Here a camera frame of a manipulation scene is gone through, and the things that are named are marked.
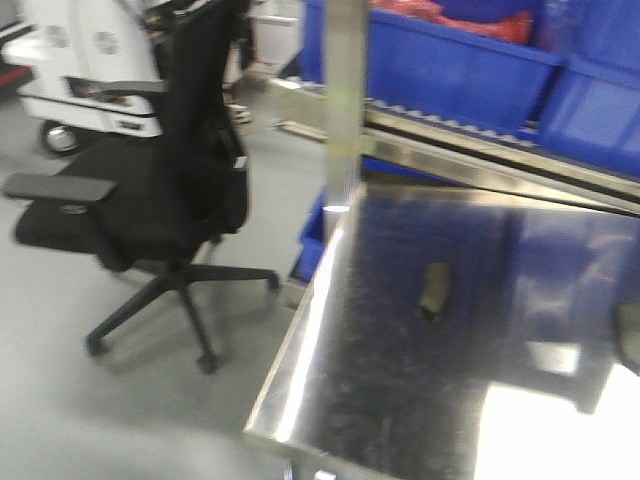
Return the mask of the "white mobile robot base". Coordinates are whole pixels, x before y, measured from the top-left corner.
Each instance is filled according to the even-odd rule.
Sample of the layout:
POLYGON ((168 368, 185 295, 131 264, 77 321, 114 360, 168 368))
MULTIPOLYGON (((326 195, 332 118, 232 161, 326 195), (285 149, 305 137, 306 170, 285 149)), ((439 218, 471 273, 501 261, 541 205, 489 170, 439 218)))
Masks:
POLYGON ((30 32, 7 42, 3 60, 33 74, 18 94, 41 120, 39 140, 54 155, 73 154, 105 134, 160 134, 151 104, 107 96, 102 82, 160 78, 146 24, 154 1, 21 1, 30 32))

